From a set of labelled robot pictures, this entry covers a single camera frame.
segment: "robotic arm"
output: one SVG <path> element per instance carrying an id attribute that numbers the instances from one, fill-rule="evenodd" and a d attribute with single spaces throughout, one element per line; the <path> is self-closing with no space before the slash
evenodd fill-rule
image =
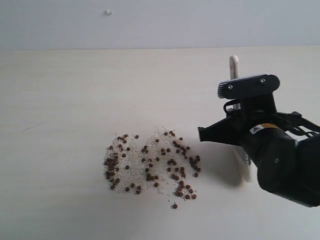
<path id="1" fill-rule="evenodd" d="M 257 167 L 260 187 L 305 205 L 320 205 L 320 126 L 298 112 L 277 112 L 275 75 L 261 74 L 221 82 L 218 97 L 229 99 L 226 118 L 199 127 L 200 141 L 241 146 Z M 286 132 L 307 139 L 297 141 Z"/>

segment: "white wall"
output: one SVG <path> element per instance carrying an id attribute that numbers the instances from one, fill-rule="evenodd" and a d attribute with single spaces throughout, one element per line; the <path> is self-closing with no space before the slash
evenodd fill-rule
<path id="1" fill-rule="evenodd" d="M 318 45 L 319 9 L 317 0 L 0 0 L 0 50 Z"/>

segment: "white table surface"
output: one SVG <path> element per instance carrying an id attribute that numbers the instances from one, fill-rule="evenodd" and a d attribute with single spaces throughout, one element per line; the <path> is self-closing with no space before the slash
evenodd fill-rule
<path id="1" fill-rule="evenodd" d="M 0 239 L 319 239 L 320 208 L 241 181 L 230 146 L 199 142 L 198 126 L 225 117 L 231 55 L 241 76 L 280 78 L 280 112 L 320 124 L 319 46 L 0 53 Z M 162 126 L 201 155 L 198 198 L 178 209 L 153 189 L 112 192 L 103 175 L 116 134 Z"/>

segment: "warning label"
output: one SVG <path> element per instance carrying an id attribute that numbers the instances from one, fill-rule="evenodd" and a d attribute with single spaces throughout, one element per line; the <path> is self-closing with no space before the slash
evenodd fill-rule
<path id="1" fill-rule="evenodd" d="M 262 129 L 267 129 L 267 128 L 275 128 L 278 129 L 277 125 L 274 125 L 272 123 L 262 123 L 257 126 L 254 126 L 251 128 L 249 131 L 252 134 L 256 134 L 257 132 L 261 131 Z"/>

